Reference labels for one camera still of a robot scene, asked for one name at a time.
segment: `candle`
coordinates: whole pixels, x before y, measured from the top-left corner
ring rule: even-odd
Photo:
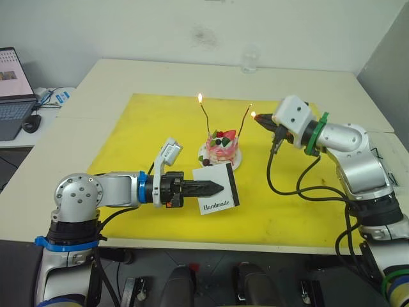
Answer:
[[[203,101],[203,95],[202,93],[199,93],[197,95],[197,100],[199,101],[200,107],[203,110],[204,115],[206,116],[206,125],[207,125],[207,133],[210,135],[210,129],[209,129],[209,116],[207,116],[207,113],[203,107],[202,101]]]
[[[242,125],[240,126],[240,130],[238,131],[237,138],[239,138],[239,137],[240,137],[240,133],[242,133],[245,116],[246,116],[247,113],[249,112],[249,109],[250,109],[250,107],[251,107],[252,105],[253,105],[253,104],[250,104],[250,105],[247,107],[247,109],[245,110],[245,113],[244,113],[244,116],[243,116],[243,119],[242,119]]]

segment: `green ring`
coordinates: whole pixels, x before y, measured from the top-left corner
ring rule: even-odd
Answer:
[[[386,300],[387,300],[386,286],[388,285],[388,281],[390,281],[393,277],[398,277],[398,276],[403,276],[403,275],[409,275],[409,269],[402,269],[402,270],[392,272],[389,275],[386,275],[385,278],[382,280],[381,293],[383,297],[386,298]]]
[[[308,141],[307,147],[305,148],[304,152],[307,155],[313,155],[313,148],[315,146],[315,142],[320,135],[322,128],[324,128],[325,124],[327,123],[328,112],[324,112],[324,115],[318,121],[317,126],[315,127],[311,138]]]

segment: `laptop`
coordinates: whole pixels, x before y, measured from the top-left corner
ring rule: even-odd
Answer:
[[[0,141],[15,139],[36,102],[14,48],[0,48]]]

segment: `wall stain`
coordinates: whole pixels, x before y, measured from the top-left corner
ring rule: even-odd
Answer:
[[[201,47],[204,50],[214,50],[219,43],[215,33],[202,26],[194,26],[192,29],[192,46]]]

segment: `laptop keyboard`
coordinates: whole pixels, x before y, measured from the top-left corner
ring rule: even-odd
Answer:
[[[21,120],[31,107],[31,102],[0,104],[0,120]]]

